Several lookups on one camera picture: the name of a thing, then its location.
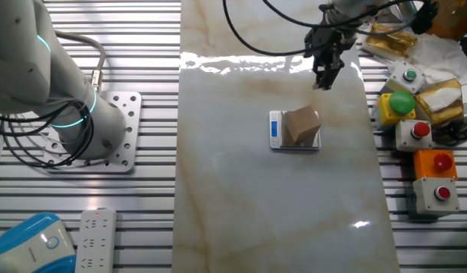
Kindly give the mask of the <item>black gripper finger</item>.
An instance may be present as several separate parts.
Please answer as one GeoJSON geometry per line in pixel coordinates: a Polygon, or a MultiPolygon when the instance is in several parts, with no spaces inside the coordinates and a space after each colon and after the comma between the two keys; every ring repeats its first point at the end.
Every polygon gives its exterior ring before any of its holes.
{"type": "Polygon", "coordinates": [[[344,67],[344,62],[340,58],[340,55],[343,51],[336,43],[331,45],[329,48],[326,48],[324,51],[326,51],[329,54],[329,77],[330,84],[332,87],[337,75],[339,74],[340,70],[344,67]]]}
{"type": "Polygon", "coordinates": [[[330,89],[329,77],[329,54],[326,51],[315,54],[313,62],[313,72],[315,73],[314,89],[330,89]]]}

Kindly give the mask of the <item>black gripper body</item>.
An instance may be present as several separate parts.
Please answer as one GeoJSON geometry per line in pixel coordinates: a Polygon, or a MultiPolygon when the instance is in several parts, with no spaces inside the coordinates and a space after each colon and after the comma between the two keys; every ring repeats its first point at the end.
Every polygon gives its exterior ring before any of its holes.
{"type": "Polygon", "coordinates": [[[305,36],[305,57],[321,56],[323,52],[334,50],[340,54],[352,48],[357,40],[356,31],[361,20],[352,20],[341,13],[333,4],[320,5],[323,18],[305,36]]]}

